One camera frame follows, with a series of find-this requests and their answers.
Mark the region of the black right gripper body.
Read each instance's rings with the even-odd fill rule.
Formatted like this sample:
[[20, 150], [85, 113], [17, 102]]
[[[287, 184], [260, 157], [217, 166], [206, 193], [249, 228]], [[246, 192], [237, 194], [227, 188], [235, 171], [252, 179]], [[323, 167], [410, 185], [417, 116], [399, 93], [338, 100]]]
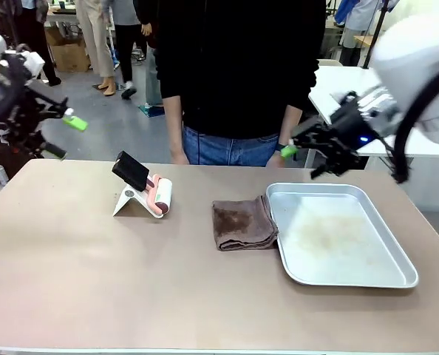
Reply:
[[340, 107], [330, 116], [336, 137], [348, 148], [358, 151], [375, 140], [375, 132], [361, 117], [356, 93], [347, 93]]

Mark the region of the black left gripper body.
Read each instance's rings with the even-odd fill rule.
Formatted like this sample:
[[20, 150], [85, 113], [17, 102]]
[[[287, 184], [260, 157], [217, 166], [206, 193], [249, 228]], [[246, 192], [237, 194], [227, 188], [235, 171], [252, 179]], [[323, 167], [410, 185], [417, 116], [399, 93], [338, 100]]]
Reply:
[[17, 149], [42, 149], [43, 135], [38, 126], [43, 121], [43, 83], [26, 81], [19, 72], [10, 74], [8, 89], [12, 101], [4, 120], [4, 139]]

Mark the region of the person left hand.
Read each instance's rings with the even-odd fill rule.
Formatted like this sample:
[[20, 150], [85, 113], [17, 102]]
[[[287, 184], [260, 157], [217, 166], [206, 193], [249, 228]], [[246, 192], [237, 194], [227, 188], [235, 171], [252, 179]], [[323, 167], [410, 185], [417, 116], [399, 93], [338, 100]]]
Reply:
[[286, 159], [282, 157], [281, 153], [275, 151], [271, 157], [268, 159], [266, 163], [266, 167], [268, 168], [284, 168]]

